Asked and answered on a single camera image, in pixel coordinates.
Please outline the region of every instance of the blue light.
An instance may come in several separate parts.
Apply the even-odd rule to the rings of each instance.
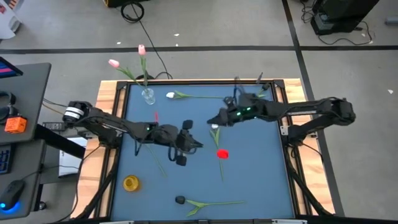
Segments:
[[[17,202],[12,208],[10,208],[9,210],[0,210],[0,213],[4,213],[4,214],[14,214],[16,213],[21,207],[21,203]]]

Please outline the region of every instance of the vase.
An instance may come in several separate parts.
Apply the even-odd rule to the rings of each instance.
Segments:
[[[149,105],[153,105],[155,103],[155,92],[151,88],[145,88],[141,95],[144,97],[145,102]]]

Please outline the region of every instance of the gray floor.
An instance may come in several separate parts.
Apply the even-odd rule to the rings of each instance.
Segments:
[[[300,20],[301,4],[289,0],[300,45],[323,45],[310,24]],[[156,46],[279,45],[292,46],[283,5],[275,0],[151,0],[144,3],[143,23]],[[376,33],[373,45],[398,45],[398,27],[386,27],[386,16],[396,15],[398,2],[381,0],[365,21]],[[149,45],[139,24],[127,24],[101,0],[25,0],[19,11],[25,22],[18,35],[0,43],[0,49],[79,49]],[[361,32],[333,34],[366,40]],[[101,80],[125,78],[115,72],[110,58],[139,69],[135,53],[1,55],[15,64],[50,62],[52,72],[46,98],[95,102]],[[294,51],[161,52],[175,78],[300,78]],[[330,127],[326,141],[346,216],[396,219],[398,168],[396,127],[398,51],[303,52],[316,98],[347,97],[357,121],[348,127]],[[149,72],[163,70],[148,53]],[[47,109],[41,121],[60,121]],[[72,204],[74,183],[46,186],[50,208],[20,220],[1,223],[52,222]]]

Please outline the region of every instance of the yellow cup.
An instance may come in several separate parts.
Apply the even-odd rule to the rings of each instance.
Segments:
[[[140,189],[139,179],[135,175],[129,175],[123,180],[123,187],[128,192],[138,191]]]

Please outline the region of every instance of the blue tabletop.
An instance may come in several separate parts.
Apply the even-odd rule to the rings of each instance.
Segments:
[[[189,95],[232,96],[231,85],[155,85],[150,86],[156,97],[148,105],[141,96],[142,89],[130,88],[126,119],[172,124],[179,129],[186,119],[193,120],[190,133],[204,144],[194,155],[187,155],[187,165],[178,166],[167,157],[167,147],[149,145],[167,176],[147,147],[134,156],[134,140],[123,137],[121,158],[113,200],[112,221],[123,220],[196,220],[196,219],[253,219],[293,218],[293,208],[287,173],[276,122],[254,119],[233,127],[222,127],[220,148],[229,151],[223,160],[224,180],[221,180],[216,146],[206,121],[225,107],[222,99],[166,98],[177,90]],[[246,92],[257,93],[259,85],[244,85]],[[272,100],[270,91],[265,99]],[[138,192],[123,189],[123,179],[135,175],[142,185]],[[186,217],[193,205],[175,203],[183,195],[197,202],[245,201],[234,205],[214,205]]]

